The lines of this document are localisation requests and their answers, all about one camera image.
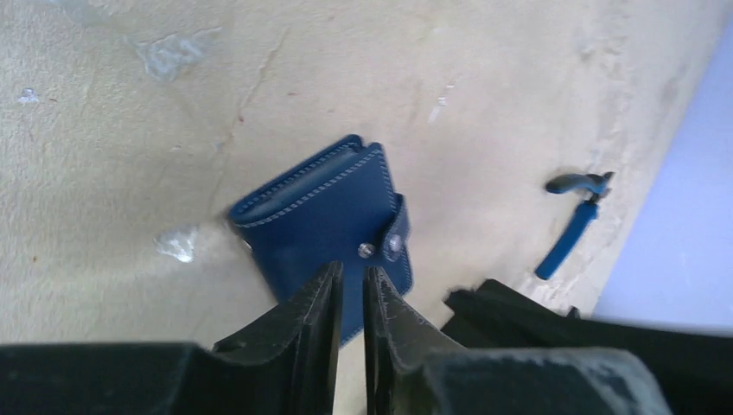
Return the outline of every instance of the beige surface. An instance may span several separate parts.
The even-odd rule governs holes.
[[[211,218],[350,132],[386,146],[411,210],[407,299],[431,321],[484,278],[590,311],[731,3],[6,0],[0,341],[210,345],[250,322],[272,300]],[[219,27],[172,82],[130,46]],[[17,102],[25,87],[40,102]],[[543,182],[609,169],[601,219],[538,281],[577,204]],[[156,253],[200,222],[193,263]],[[362,358],[360,338],[342,350],[336,413],[363,405]]]

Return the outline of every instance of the blue-handled pliers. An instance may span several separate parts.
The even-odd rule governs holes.
[[[560,236],[555,246],[552,247],[542,264],[534,270],[535,275],[542,279],[552,277],[552,274],[563,263],[570,250],[583,235],[585,228],[598,217],[598,201],[609,193],[610,188],[608,185],[613,176],[612,171],[603,176],[569,174],[555,177],[545,185],[545,190],[556,195],[580,188],[589,190],[592,196],[576,207],[570,224],[565,228],[565,232]]]

